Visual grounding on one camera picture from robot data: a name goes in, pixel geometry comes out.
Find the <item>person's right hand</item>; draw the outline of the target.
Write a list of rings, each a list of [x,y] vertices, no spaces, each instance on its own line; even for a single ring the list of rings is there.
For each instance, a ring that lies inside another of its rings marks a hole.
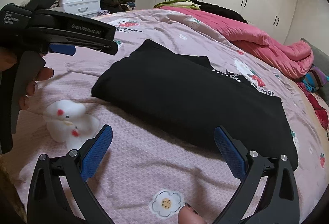
[[[178,213],[178,224],[206,224],[207,222],[187,202]]]

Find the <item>person's left hand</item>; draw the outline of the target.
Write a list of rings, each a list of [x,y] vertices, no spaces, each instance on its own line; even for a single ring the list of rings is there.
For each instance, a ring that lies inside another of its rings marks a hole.
[[[1,48],[0,71],[4,72],[11,68],[16,62],[17,57],[15,54],[6,49]],[[21,110],[27,110],[29,106],[29,96],[34,96],[38,90],[37,81],[44,81],[54,76],[53,68],[43,67],[38,74],[32,79],[26,87],[26,95],[19,99],[19,106]]]

